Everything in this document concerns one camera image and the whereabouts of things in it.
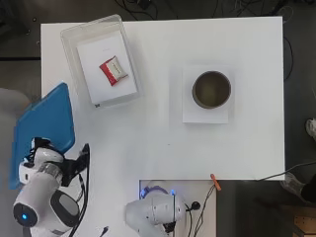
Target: blue tray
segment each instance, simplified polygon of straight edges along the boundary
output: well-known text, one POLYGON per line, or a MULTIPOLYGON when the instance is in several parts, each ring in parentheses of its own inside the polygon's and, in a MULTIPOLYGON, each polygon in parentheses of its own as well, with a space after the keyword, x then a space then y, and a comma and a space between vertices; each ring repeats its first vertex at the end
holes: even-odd
POLYGON ((19 164, 30 153, 31 141, 34 137, 51 140, 60 152, 65 153, 75 143, 75 132, 68 86, 61 83, 46 97, 35 105, 31 105, 18 119, 14 129, 12 146, 10 189, 20 184, 19 164))

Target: metal bowl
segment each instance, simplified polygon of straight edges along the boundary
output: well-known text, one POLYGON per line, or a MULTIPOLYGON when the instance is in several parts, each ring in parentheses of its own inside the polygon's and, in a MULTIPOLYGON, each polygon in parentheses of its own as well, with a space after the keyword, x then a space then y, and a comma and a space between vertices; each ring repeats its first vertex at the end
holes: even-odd
POLYGON ((220 72, 204 72, 196 80, 192 94, 200 107, 214 109, 224 105, 229 99, 231 94, 230 82, 220 72))

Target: gray floor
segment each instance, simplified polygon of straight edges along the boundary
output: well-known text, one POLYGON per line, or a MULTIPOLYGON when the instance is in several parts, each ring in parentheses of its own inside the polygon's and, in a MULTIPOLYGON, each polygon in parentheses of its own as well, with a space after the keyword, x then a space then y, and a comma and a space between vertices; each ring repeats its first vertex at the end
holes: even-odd
MULTIPOLYGON (((154 1, 159 9, 159 20, 176 19, 165 0, 154 1)), ((215 1, 170 0, 179 19, 210 18, 215 1)), ((277 0, 265 1, 264 13, 268 13, 277 0)), ((125 21, 131 16, 122 10, 114 0, 22 0, 18 12, 31 29, 28 36, 10 33, 0 37, 0 56, 40 56, 40 23, 86 22, 111 14, 120 14, 125 21)), ((234 0, 219 1, 215 18, 236 17, 234 0)), ((316 117, 316 10, 314 5, 289 2, 294 10, 293 17, 284 24, 284 35, 290 40, 294 67, 284 83, 285 112, 285 156, 286 167, 315 159, 316 144, 304 130, 304 122, 316 117)), ((131 9, 139 10, 132 4, 131 9)), ((262 2, 252 4, 251 11, 260 15, 262 2)), ((241 17, 252 17, 245 11, 241 17)), ((139 20, 148 17, 137 15, 139 20)), ((284 44, 284 74, 290 68, 290 51, 284 44)), ((0 62, 0 87, 24 92, 32 101, 40 97, 40 62, 0 62)), ((304 167, 294 172, 302 182, 316 173, 316 167, 304 167)), ((278 182, 221 182, 223 191, 217 199, 217 236, 292 236, 278 221, 271 217, 258 200, 271 203, 303 205, 299 198, 285 192, 278 182)))

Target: white table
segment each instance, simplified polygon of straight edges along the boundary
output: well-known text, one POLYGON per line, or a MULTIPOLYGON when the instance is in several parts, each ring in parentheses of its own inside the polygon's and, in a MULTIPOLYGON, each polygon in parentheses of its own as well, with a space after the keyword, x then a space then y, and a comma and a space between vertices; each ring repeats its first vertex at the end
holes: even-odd
POLYGON ((79 236, 97 236, 95 226, 105 225, 109 236, 137 236, 124 225, 123 208, 138 198, 139 180, 207 180, 210 173, 254 180, 284 170, 281 18, 124 23, 145 95, 94 115, 80 110, 60 40, 76 25, 41 26, 41 92, 68 84, 77 142, 67 155, 91 145, 90 202, 79 236), (188 62, 235 69, 229 124, 182 123, 188 62))

